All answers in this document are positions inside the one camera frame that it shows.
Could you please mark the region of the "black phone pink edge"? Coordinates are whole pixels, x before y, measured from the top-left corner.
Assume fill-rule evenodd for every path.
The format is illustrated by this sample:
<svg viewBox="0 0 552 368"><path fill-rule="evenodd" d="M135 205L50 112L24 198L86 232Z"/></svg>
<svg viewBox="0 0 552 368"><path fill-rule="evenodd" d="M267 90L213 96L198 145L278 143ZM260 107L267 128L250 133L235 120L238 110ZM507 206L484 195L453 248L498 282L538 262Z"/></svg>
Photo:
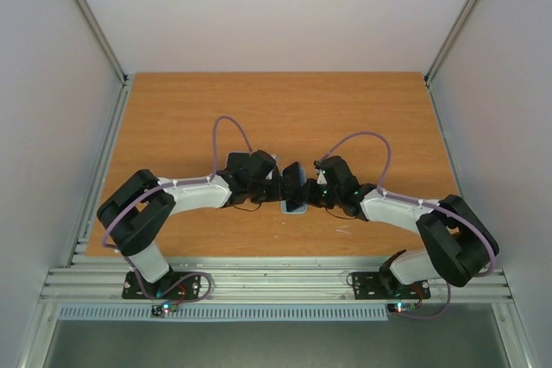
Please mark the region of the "black phone pink edge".
<svg viewBox="0 0 552 368"><path fill-rule="evenodd" d="M235 160L236 160L236 153L234 152L228 153L228 156L226 158L225 169L232 170L235 167Z"/></svg>

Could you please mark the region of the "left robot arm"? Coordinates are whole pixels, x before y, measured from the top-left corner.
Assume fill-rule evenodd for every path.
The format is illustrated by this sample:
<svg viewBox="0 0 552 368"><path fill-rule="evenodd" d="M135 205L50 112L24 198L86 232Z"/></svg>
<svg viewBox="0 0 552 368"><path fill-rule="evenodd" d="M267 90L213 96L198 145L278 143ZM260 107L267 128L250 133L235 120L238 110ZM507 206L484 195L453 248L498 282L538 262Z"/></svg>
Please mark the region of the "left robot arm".
<svg viewBox="0 0 552 368"><path fill-rule="evenodd" d="M247 200L263 203L267 186L277 176L277 159L262 150L230 153L224 169L200 178L158 178L148 169L139 170L97 210L105 230L103 245L120 252L152 296L166 296L174 277L155 239L168 217L196 209L224 209Z"/></svg>

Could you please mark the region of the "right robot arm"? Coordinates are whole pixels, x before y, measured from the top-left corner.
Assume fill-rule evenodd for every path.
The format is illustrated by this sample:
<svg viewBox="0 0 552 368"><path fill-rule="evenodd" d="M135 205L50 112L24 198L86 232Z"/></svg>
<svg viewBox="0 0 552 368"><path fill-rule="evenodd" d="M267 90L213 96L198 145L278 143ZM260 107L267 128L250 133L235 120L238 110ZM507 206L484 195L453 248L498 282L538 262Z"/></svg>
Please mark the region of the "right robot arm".
<svg viewBox="0 0 552 368"><path fill-rule="evenodd" d="M493 271L499 244L462 197L423 200L362 184L339 156L315 166L318 177L308 179L301 190L305 203L338 208L348 218L389 224L421 238L423 249L399 251L380 266L381 288L389 296L435 278L463 287Z"/></svg>

